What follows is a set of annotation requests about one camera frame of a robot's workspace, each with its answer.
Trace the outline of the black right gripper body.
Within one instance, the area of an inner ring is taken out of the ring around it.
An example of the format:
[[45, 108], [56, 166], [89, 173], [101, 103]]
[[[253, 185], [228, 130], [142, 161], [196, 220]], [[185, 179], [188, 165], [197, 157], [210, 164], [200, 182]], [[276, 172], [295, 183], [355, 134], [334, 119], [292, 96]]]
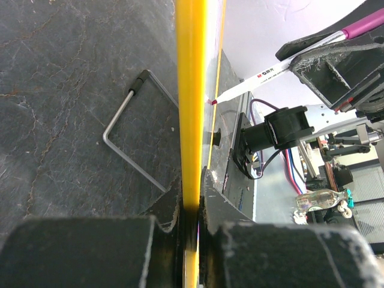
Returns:
[[371, 122], [383, 119], [383, 27], [353, 40], [336, 62], [338, 77], [347, 84], [332, 105], [338, 112], [355, 109], [358, 117]]

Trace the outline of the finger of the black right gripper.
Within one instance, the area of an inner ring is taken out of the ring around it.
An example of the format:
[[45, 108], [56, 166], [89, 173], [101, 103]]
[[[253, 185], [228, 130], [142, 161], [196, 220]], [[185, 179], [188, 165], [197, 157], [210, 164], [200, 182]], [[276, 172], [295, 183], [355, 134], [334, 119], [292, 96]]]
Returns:
[[346, 46], [340, 47], [333, 52], [312, 52], [307, 55], [303, 53], [290, 64], [291, 72], [331, 110], [333, 110], [332, 105], [342, 95], [344, 88], [347, 86], [338, 77], [339, 73], [335, 69], [336, 62], [344, 56], [346, 47], [352, 45], [353, 42], [351, 45], [346, 44]]
[[346, 46], [346, 43], [350, 41], [350, 39], [341, 40], [334, 43], [328, 43], [324, 46], [314, 47], [312, 49], [304, 51], [306, 48], [316, 44], [320, 40], [324, 40], [326, 37], [331, 34], [336, 33], [337, 31], [342, 31], [341, 26], [331, 25], [317, 33], [304, 36], [302, 38], [298, 38], [292, 40], [290, 42], [285, 43], [280, 47], [280, 49], [276, 52], [275, 57], [278, 60], [285, 60], [293, 55], [297, 55], [298, 53], [304, 53], [305, 55], [313, 53], [325, 53], [325, 52], [333, 52], [334, 50], [339, 49], [340, 47]]

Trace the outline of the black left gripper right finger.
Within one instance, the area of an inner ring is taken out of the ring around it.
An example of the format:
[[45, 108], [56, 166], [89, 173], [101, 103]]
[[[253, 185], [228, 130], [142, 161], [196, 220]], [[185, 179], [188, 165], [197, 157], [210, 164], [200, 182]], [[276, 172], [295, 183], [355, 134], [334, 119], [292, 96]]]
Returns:
[[204, 167], [199, 211], [199, 280], [203, 287], [233, 287], [241, 275], [241, 244], [234, 236], [253, 225], [214, 185]]

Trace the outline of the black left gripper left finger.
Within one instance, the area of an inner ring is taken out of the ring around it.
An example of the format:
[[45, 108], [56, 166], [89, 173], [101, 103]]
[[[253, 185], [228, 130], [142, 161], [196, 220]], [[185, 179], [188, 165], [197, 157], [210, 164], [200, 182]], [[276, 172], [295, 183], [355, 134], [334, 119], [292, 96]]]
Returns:
[[181, 286], [181, 208], [182, 182], [177, 177], [142, 214], [136, 235], [138, 287]]

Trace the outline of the yellow-framed whiteboard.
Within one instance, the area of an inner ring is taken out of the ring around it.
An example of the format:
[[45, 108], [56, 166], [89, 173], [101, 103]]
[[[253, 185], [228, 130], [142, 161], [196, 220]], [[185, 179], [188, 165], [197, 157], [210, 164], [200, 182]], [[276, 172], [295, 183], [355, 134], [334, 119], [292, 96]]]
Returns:
[[[184, 287], [199, 275], [198, 217], [207, 77], [208, 2], [177, 1], [175, 27], [185, 248]], [[370, 250], [350, 227], [229, 219], [207, 237], [208, 287], [364, 287]]]

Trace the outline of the white purple marker pen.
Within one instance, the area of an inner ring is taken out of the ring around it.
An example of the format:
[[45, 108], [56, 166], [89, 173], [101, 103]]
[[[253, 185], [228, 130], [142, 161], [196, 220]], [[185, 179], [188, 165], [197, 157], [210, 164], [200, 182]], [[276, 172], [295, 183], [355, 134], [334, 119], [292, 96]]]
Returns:
[[[375, 29], [383, 24], [383, 8], [371, 13], [370, 15], [358, 20], [342, 29], [342, 31], [337, 31], [334, 34], [326, 37], [324, 40], [320, 40], [316, 44], [306, 48], [304, 51], [306, 52], [309, 49], [314, 47], [324, 46], [328, 43], [334, 43], [345, 39], [353, 39], [357, 36], [360, 36], [372, 29]], [[223, 92], [216, 100], [211, 101], [211, 105], [216, 105], [225, 101], [232, 100], [241, 94], [244, 94], [248, 91], [253, 91], [256, 88], [280, 77], [285, 74], [289, 70], [290, 63], [293, 59], [300, 54], [293, 55], [281, 62], [255, 74], [254, 76], [244, 80], [240, 84], [226, 90]]]

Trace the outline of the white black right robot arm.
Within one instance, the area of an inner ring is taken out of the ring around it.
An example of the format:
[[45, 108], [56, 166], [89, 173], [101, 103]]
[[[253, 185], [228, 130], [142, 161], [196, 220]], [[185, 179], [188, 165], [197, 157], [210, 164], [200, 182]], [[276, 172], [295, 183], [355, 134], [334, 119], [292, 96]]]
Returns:
[[[327, 109], [355, 111], [359, 118], [383, 120], [383, 21], [358, 21], [344, 29], [287, 43], [277, 58], [309, 87]], [[236, 126], [230, 158], [252, 179], [254, 153], [273, 147], [282, 152], [311, 136], [315, 127], [307, 107], [275, 109], [252, 126], [244, 113]]]

